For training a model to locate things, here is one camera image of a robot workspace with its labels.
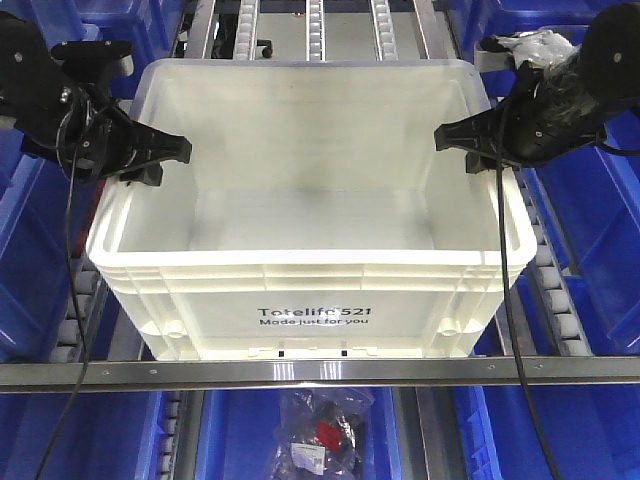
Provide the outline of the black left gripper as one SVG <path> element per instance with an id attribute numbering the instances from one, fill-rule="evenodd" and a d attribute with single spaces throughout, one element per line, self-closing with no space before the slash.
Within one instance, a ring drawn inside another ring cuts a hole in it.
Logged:
<path id="1" fill-rule="evenodd" d="M 58 165 L 70 179 L 160 186 L 161 162 L 189 164 L 192 144 L 131 120 L 92 85 L 44 84 L 20 91 L 21 150 Z"/>

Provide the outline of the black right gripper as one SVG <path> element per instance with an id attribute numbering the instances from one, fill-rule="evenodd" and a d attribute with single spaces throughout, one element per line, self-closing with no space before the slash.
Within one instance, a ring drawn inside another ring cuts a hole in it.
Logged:
<path id="1" fill-rule="evenodd" d="M 555 67 L 521 65 L 503 113 L 487 110 L 434 132 L 437 151 L 468 152 L 465 172 L 479 174 L 520 165 L 543 165 L 591 144 L 603 129 L 606 110 L 589 93 L 577 62 Z M 502 155 L 498 155 L 501 123 Z"/>

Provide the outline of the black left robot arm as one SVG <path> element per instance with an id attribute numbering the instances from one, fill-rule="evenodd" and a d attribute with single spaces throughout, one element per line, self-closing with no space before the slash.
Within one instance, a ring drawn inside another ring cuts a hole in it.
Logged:
<path id="1" fill-rule="evenodd" d="M 49 48 L 39 28 L 1 14 L 1 124 L 23 134 L 21 149 L 52 161 L 70 179 L 108 177 L 150 186 L 162 162 L 190 161 L 187 138 L 133 120 L 109 93 L 128 76 L 126 40 L 65 41 Z"/>

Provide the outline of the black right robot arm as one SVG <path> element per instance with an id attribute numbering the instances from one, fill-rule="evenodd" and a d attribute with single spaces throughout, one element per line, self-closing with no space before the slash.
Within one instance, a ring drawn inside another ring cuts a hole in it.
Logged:
<path id="1" fill-rule="evenodd" d="M 534 168 L 603 145 L 605 124 L 639 101 L 639 5 L 614 4 L 574 46 L 550 29 L 494 34 L 480 50 L 507 57 L 516 80 L 494 108 L 434 132 L 442 151 L 466 153 L 466 170 Z"/>

